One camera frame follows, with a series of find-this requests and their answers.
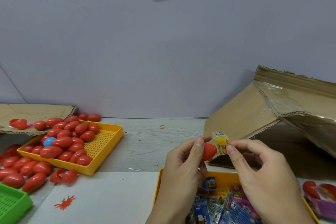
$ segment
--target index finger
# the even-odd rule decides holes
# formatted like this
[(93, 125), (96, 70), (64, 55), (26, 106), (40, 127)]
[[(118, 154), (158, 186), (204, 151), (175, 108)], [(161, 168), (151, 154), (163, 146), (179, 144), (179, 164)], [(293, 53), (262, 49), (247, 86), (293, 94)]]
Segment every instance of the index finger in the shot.
[(178, 154), (185, 154), (185, 153), (190, 152), (190, 150), (193, 147), (193, 145), (195, 144), (195, 141), (196, 141), (197, 138), (202, 138), (205, 143), (211, 140), (211, 136), (199, 136), (199, 137), (191, 138), (191, 139), (181, 143), (179, 146), (177, 146), (172, 151), (174, 151)]
[(259, 140), (243, 139), (232, 141), (231, 145), (236, 147), (238, 150), (248, 150), (256, 155), (265, 162), (273, 154), (273, 150), (269, 148), (266, 144)]

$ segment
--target green tray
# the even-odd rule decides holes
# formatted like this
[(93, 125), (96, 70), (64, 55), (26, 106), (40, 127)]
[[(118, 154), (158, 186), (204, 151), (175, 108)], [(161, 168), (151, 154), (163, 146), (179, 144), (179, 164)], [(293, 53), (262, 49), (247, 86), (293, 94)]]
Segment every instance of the green tray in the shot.
[(1, 224), (14, 224), (32, 205), (26, 192), (0, 183)]

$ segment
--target blue plastic egg half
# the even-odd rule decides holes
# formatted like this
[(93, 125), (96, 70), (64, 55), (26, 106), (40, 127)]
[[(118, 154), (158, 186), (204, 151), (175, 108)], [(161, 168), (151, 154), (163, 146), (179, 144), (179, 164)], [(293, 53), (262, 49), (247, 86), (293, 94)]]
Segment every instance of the blue plastic egg half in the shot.
[(53, 144), (53, 141), (56, 140), (56, 137), (48, 137), (44, 143), (43, 143), (43, 146), (44, 147), (47, 147), (47, 146), (51, 146)]

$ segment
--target yellow tray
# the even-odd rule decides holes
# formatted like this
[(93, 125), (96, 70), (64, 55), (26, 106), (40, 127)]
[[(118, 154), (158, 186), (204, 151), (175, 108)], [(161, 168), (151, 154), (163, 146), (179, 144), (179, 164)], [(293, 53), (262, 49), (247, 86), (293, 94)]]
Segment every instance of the yellow tray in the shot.
[(34, 137), (28, 143), (20, 147), (17, 151), (24, 157), (31, 157), (35, 160), (39, 161), (47, 161), (53, 166), (62, 167), (69, 170), (77, 170), (79, 173), (86, 175), (93, 175), (96, 169), (100, 166), (106, 156), (110, 153), (110, 151), (115, 147), (115, 145), (119, 142), (119, 140), (124, 136), (123, 127), (120, 125), (113, 124), (104, 124), (99, 122), (91, 122), (91, 121), (79, 121), (80, 123), (87, 124), (97, 124), (100, 128), (100, 132), (96, 135), (96, 137), (89, 142), (84, 144), (84, 148), (87, 152), (87, 155), (93, 158), (89, 165), (81, 166), (78, 164), (62, 161), (55, 158), (42, 158), (40, 155), (33, 154), (30, 152), (23, 151), (22, 149), (28, 144), (35, 143), (40, 141), (40, 139), (44, 135), (39, 135)]
[[(160, 169), (159, 177), (157, 179), (153, 206), (155, 204), (156, 198), (157, 198), (158, 193), (159, 193), (162, 171), (163, 171), (163, 168)], [(212, 196), (215, 196), (217, 198), (219, 198), (219, 197), (225, 198), (226, 197), (226, 192), (227, 192), (229, 187), (231, 187), (231, 186), (236, 187), (237, 185), (240, 185), (240, 180), (239, 180), (239, 177), (238, 177), (237, 173), (224, 173), (224, 172), (212, 172), (212, 171), (210, 171), (208, 173), (207, 177), (215, 177), (216, 178), (217, 191)], [(312, 216), (312, 218), (315, 220), (315, 222), (317, 224), (320, 224), (319, 219), (316, 217), (313, 210), (310, 208), (310, 206), (308, 205), (307, 201), (305, 200), (305, 198), (303, 196), (302, 196), (302, 199), (303, 199), (310, 215)]]

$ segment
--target cardboard box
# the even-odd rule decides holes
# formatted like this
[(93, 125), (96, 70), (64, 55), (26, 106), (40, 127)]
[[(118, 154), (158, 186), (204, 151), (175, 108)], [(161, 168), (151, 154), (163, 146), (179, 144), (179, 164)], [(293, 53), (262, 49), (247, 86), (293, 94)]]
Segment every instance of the cardboard box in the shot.
[[(263, 141), (297, 177), (336, 179), (335, 83), (258, 66), (253, 82), (205, 122), (204, 135), (215, 131)], [(233, 167), (228, 155), (209, 164)]]
[(50, 128), (44, 131), (38, 131), (34, 127), (18, 130), (10, 128), (8, 123), (12, 119), (26, 119), (28, 124), (54, 117), (66, 119), (74, 113), (75, 108), (74, 105), (0, 104), (0, 133), (29, 136), (45, 134)]

